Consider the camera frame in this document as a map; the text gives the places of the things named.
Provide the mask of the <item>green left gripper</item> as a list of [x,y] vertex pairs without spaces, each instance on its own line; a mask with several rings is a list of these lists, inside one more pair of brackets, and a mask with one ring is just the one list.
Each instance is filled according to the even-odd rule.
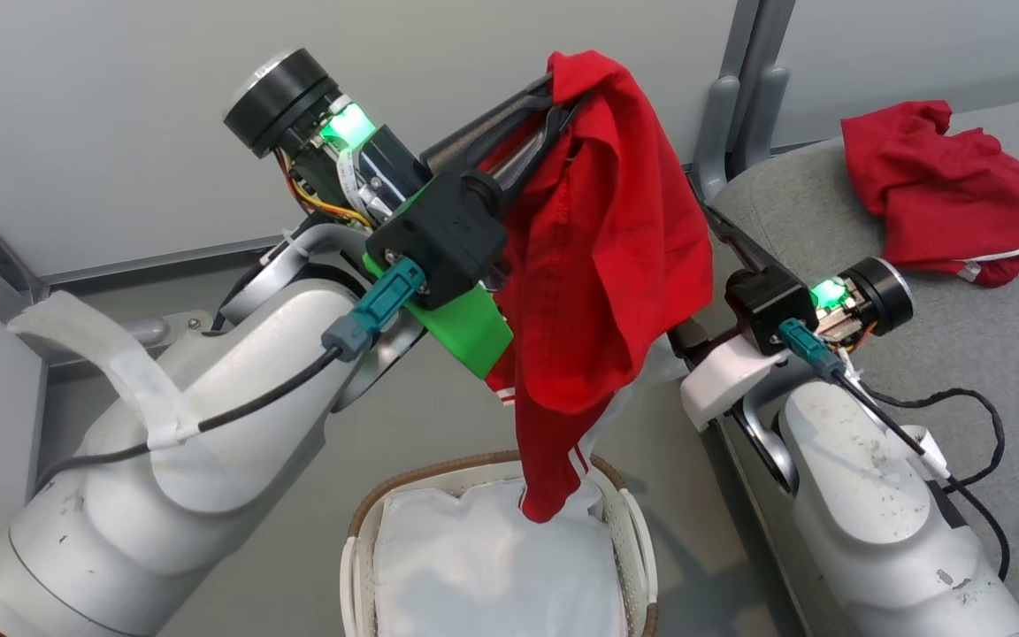
[[[384,277],[372,297],[394,289],[399,264],[412,262],[421,288],[394,319],[415,319],[416,335],[432,334],[485,378],[512,342],[493,299],[507,274],[504,217],[585,101],[558,104],[546,75],[416,156],[307,50],[271,59],[242,86],[224,125],[255,156],[275,157],[310,220],[230,295],[224,318],[239,323],[320,246],[343,251],[371,281]],[[518,132],[523,141],[497,160]]]

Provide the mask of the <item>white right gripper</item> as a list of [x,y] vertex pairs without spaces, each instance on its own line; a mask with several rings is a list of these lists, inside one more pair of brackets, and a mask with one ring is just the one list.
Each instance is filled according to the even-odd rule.
[[697,424],[725,414],[770,372],[800,360],[814,378],[837,383],[847,358],[914,317],[908,283],[882,258],[867,257],[836,277],[806,286],[715,206],[702,206],[710,229],[747,271],[732,275],[725,299],[739,327],[715,341],[694,318],[667,332],[675,358],[692,366],[682,383]]

